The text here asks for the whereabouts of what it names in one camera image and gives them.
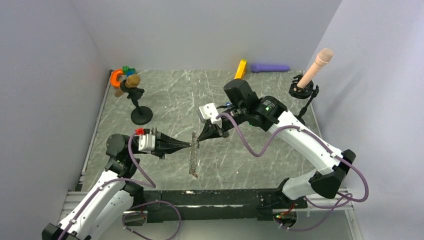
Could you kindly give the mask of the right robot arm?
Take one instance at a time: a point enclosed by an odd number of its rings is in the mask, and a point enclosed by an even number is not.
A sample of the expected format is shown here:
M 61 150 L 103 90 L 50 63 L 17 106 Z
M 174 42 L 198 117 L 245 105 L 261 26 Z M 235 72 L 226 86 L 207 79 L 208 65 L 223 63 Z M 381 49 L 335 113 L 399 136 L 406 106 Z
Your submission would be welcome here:
M 204 123 L 199 142 L 226 138 L 228 131 L 248 122 L 280 138 L 301 153 L 314 166 L 314 170 L 295 178 L 285 179 L 278 187 L 276 203 L 288 208 L 296 199 L 318 194 L 333 199 L 345 179 L 356 155 L 351 150 L 342 151 L 323 141 L 298 120 L 287 107 L 273 96 L 258 97 L 249 83 L 234 79 L 223 88 L 230 100 L 223 112 L 214 103 L 200 106 L 199 119 Z

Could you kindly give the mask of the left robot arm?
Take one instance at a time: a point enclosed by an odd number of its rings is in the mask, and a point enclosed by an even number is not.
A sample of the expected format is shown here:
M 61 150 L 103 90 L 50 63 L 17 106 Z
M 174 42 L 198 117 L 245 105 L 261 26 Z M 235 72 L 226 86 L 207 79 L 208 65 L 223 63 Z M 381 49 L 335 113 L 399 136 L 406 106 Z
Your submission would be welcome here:
M 82 201 L 59 223 L 49 223 L 43 240 L 96 240 L 124 211 L 144 204 L 144 188 L 157 186 L 140 166 L 136 154 L 159 159 L 190 148 L 190 142 L 177 140 L 155 128 L 138 128 L 132 135 L 115 133 L 106 141 L 109 160 L 97 183 Z

